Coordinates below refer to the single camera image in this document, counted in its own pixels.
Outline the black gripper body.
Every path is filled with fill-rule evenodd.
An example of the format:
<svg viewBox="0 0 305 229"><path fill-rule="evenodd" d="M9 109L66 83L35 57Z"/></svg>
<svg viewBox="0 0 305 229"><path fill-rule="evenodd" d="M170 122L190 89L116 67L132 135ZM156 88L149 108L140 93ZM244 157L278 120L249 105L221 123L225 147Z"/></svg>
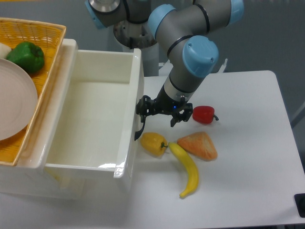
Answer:
<svg viewBox="0 0 305 229"><path fill-rule="evenodd" d="M170 98L166 92L159 92L154 99L152 115L172 115L173 117L179 117L180 112L184 109L186 100L184 96L181 96L178 101Z"/></svg>

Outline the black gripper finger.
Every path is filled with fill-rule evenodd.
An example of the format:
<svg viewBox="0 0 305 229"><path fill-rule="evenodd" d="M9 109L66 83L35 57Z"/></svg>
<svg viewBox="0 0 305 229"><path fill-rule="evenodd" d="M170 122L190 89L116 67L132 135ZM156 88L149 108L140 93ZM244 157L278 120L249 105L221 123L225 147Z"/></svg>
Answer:
<svg viewBox="0 0 305 229"><path fill-rule="evenodd" d="M193 104L187 103L181 111L172 112L172 119L170 121L171 127L174 127L176 123L187 122L193 114Z"/></svg>
<svg viewBox="0 0 305 229"><path fill-rule="evenodd" d="M155 114L155 101L144 95L136 105L136 114L140 116L141 123L145 123L146 117Z"/></svg>

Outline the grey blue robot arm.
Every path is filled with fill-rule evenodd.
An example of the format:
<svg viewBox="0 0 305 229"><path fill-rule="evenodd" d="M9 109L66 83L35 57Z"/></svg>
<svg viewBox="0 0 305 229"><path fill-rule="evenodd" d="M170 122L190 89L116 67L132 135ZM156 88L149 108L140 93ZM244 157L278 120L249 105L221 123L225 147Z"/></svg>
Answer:
<svg viewBox="0 0 305 229"><path fill-rule="evenodd" d="M195 0L183 10L171 4L153 9L149 0L87 0L85 5L98 27L123 21L148 26L173 68L157 97L144 96L136 113L142 123L150 115L171 115L171 125L189 120L193 112L189 100L218 61L218 48L207 34L244 14L241 0Z"/></svg>

